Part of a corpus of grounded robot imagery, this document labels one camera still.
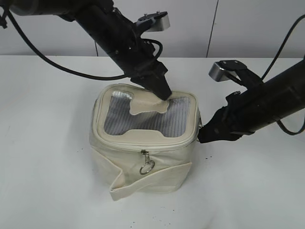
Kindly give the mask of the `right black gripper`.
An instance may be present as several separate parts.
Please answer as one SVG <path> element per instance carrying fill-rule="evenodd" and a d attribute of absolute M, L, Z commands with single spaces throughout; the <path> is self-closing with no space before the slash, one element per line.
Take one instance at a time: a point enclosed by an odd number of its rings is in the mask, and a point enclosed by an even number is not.
<path fill-rule="evenodd" d="M 214 141 L 236 141 L 242 135 L 232 134 L 229 127 L 222 121 L 226 107 L 217 110 L 212 119 L 198 132 L 198 141 L 203 143 Z"/>

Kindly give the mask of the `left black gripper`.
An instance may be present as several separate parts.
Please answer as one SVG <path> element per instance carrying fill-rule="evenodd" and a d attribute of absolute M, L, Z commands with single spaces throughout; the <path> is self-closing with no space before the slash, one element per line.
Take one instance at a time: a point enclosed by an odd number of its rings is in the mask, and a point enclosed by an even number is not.
<path fill-rule="evenodd" d="M 142 83 L 143 87 L 154 93 L 161 100 L 167 100 L 172 91 L 166 81 L 167 68 L 160 61 L 140 64 L 134 68 L 131 82 Z"/>

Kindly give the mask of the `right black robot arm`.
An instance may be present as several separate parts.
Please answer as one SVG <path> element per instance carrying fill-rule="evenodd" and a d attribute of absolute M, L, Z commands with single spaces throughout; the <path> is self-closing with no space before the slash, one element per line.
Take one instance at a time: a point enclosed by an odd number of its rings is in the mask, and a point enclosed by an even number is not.
<path fill-rule="evenodd" d="M 304 60 L 267 82 L 238 60 L 215 62 L 209 76 L 216 82 L 231 80 L 245 87 L 246 91 L 226 96 L 227 106 L 217 110 L 199 130 L 200 143 L 236 141 L 272 123 L 277 123 L 289 135 L 304 131 L 304 127 L 297 132 L 289 131 L 281 122 L 305 107 Z"/>

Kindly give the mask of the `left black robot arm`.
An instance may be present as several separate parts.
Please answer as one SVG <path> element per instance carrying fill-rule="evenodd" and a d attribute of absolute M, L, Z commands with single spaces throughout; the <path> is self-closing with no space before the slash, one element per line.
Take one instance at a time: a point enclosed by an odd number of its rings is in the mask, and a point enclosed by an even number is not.
<path fill-rule="evenodd" d="M 51 66 L 87 79 L 114 81 L 129 78 L 131 82 L 167 100 L 172 91 L 166 81 L 167 68 L 158 61 L 163 45 L 142 38 L 146 32 L 164 31 L 170 27 L 168 12 L 145 14 L 136 22 L 126 18 L 112 0 L 2 0 L 0 25 L 7 28 L 10 19 L 18 34 L 32 51 Z M 55 15 L 65 21 L 76 21 L 123 71 L 112 77 L 94 76 L 63 67 L 42 54 L 22 31 L 13 14 L 19 16 Z"/>

